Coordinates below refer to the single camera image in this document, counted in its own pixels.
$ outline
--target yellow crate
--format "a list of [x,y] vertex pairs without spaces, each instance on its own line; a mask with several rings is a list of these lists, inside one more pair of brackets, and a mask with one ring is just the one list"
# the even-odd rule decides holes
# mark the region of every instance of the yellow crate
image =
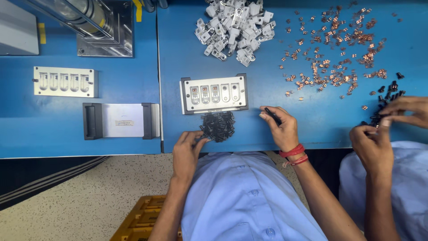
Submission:
[[[165,195],[140,197],[110,241],[147,241],[165,198]],[[181,227],[179,227],[177,241],[182,240]]]

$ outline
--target speckled floor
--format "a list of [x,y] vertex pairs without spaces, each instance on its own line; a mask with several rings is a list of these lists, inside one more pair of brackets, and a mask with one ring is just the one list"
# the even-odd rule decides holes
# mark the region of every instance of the speckled floor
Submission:
[[[292,167],[267,154],[308,207]],[[108,241],[139,197],[166,193],[171,175],[172,154],[113,156],[0,211],[0,241]]]

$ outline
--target light blue shirt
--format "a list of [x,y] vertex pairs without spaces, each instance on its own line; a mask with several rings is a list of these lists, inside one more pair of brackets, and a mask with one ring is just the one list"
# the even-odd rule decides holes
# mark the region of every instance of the light blue shirt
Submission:
[[[428,145],[392,142],[391,202],[395,226],[402,240],[428,240]],[[355,152],[340,165],[339,201],[364,230],[366,171]]]
[[260,152],[199,159],[181,230],[184,241],[327,240],[291,182]]

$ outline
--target red string on wrist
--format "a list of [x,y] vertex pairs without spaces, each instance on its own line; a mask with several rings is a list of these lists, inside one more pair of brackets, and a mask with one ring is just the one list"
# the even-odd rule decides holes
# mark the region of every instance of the red string on wrist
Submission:
[[284,162],[282,164],[282,167],[285,168],[285,167],[287,167],[288,164],[290,164],[292,166],[298,165],[298,164],[303,163],[303,162],[305,162],[307,160],[309,160],[308,155],[304,155],[303,157],[301,157],[301,158],[299,158],[299,159],[297,159],[297,160],[295,160],[293,162],[290,162],[290,161]]
[[291,151],[288,151],[288,152],[279,151],[279,155],[281,157],[286,158],[286,157],[289,157],[289,156],[294,156],[294,155],[300,154],[300,153],[302,153],[304,151],[305,151],[305,148],[303,147],[303,145],[299,144],[296,147],[294,147]]

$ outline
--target blue workbench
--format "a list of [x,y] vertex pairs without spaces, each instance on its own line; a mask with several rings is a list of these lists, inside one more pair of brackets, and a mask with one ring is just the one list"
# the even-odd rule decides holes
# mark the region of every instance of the blue workbench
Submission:
[[[143,11],[139,23],[134,16],[134,58],[78,57],[75,33],[21,1],[12,2],[45,23],[47,43],[40,45],[39,56],[0,56],[0,158],[160,153],[160,138],[85,141],[82,116],[84,102],[160,102],[156,12]],[[95,69],[99,97],[35,96],[34,66]]]
[[[223,143],[207,143],[202,152],[209,151],[261,151],[276,150],[270,131],[266,123],[258,116],[260,105],[282,106],[298,121],[298,132],[300,142],[306,148],[348,148],[351,142],[348,133],[351,128],[361,121],[370,122],[369,117],[378,109],[377,95],[370,96],[371,91],[377,91],[382,85],[390,85],[396,80],[396,72],[401,72],[405,78],[398,81],[399,89],[406,90],[406,95],[426,96],[426,12],[428,5],[405,1],[358,1],[357,6],[348,8],[349,1],[268,1],[265,0],[264,9],[274,13],[273,20],[276,21],[275,38],[262,42],[260,49],[255,51],[256,60],[248,68],[239,63],[235,57],[230,57],[226,62],[221,62],[213,56],[203,54],[206,46],[202,45],[194,35],[196,21],[199,18],[207,22],[210,18],[204,16],[205,8],[208,6],[204,1],[198,2],[173,2],[167,9],[158,10],[158,36],[160,53],[160,81],[163,108],[163,137],[164,152],[171,152],[182,131],[198,130],[202,124],[200,114],[182,115],[179,92],[179,81],[182,77],[191,79],[232,77],[239,73],[247,74],[249,110],[235,111],[235,133]],[[364,25],[371,18],[377,19],[377,24],[372,29],[365,29],[364,33],[375,33],[374,43],[378,43],[386,37],[385,48],[374,57],[374,68],[365,69],[363,65],[356,62],[357,58],[367,53],[367,46],[348,46],[345,42],[340,47],[346,47],[345,56],[339,47],[330,50],[330,45],[323,43],[310,44],[310,31],[321,29],[322,26],[330,28],[330,23],[323,24],[321,13],[327,11],[330,6],[342,5],[343,10],[339,20],[346,20],[347,27],[352,13],[361,8],[372,11],[364,19]],[[311,16],[315,21],[310,23]],[[308,35],[299,31],[299,17],[303,17],[306,23],[305,30]],[[290,26],[291,33],[286,33],[285,28]],[[297,49],[296,39],[304,38],[305,42],[298,48],[298,60],[288,57],[284,62],[284,50]],[[306,61],[302,53],[311,47],[308,56],[314,57],[315,47],[320,47],[323,59],[329,59],[330,70],[333,64],[338,64],[346,58],[353,62],[348,66],[346,75],[355,69],[358,75],[359,87],[351,96],[347,96],[348,85],[340,87],[328,85],[324,91],[318,93],[316,87],[305,86],[303,90],[297,91],[294,82],[286,82],[283,74],[288,77],[302,72],[312,77],[311,62]],[[388,78],[364,78],[364,73],[371,73],[379,69],[388,71]],[[285,96],[287,90],[293,90],[295,94]],[[361,106],[368,106],[368,110],[362,110]],[[392,140],[413,140],[428,142],[428,132],[408,125],[394,124],[391,131]]]

